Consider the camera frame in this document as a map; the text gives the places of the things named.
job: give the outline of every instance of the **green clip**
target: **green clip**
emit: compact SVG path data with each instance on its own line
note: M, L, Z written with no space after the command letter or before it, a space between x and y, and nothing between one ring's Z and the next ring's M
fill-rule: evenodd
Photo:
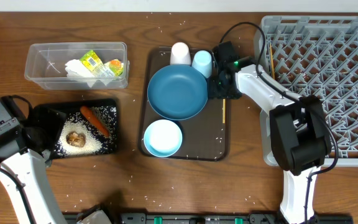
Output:
M234 224L242 224L242 218L235 218L234 219Z
M154 224L162 224L162 217L154 217Z

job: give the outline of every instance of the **black tray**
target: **black tray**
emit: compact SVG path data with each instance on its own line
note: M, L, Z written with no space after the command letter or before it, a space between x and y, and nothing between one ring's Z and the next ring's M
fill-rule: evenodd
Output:
M199 50L190 49L192 59ZM144 132L154 121L164 119L147 101L147 87L155 72L170 64L170 53L170 47L159 47L149 54L138 142L139 150L146 156L153 155L144 146ZM225 158L229 152L229 109L227 100L208 100L198 115L184 121L175 121L182 130L183 142L179 150L169 158L201 161L219 161Z
M112 99L102 99L102 100L87 100L87 101L77 101L69 103L50 103L44 105L38 105L34 108L34 121L33 123L46 130L49 138L53 141L51 146L51 155L50 159L61 159L70 157L58 153L58 147L56 145L63 125L67 119L70 119L74 114L80 112L81 106L87 106L89 108L95 107L109 107L116 108L115 111L108 110L108 114L113 119L111 121L104 121L103 123L110 127L110 135L112 137L111 141L107 142L106 138L98 134L98 130L86 121L86 127L91 131L93 136L102 142L102 148L92 154L81 154L77 156L90 156L95 154L111 154L117 151L117 132L118 132L118 112L116 102Z

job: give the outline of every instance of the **light blue bowl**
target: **light blue bowl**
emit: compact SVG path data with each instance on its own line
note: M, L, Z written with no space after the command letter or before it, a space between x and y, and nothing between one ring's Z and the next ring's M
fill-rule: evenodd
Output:
M176 153L182 143L180 128L172 121L161 119L147 127L143 142L146 149L157 157L168 157Z

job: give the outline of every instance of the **clear plastic container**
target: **clear plastic container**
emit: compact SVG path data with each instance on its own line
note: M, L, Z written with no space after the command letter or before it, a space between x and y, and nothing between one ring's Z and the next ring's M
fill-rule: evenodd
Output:
M119 77L68 78L65 64L94 50L106 63L118 59L124 63ZM128 85L129 61L123 42L78 42L33 44L30 46L24 76L45 90L97 90L125 88Z

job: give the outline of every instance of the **carrot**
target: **carrot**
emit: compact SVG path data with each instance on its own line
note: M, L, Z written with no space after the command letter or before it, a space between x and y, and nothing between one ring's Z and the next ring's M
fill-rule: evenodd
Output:
M93 114L91 109L86 106L82 106L80 108L81 114L93 125L97 128L102 134L104 134L107 138L110 137L109 131L103 126L103 124L99 121L99 119Z

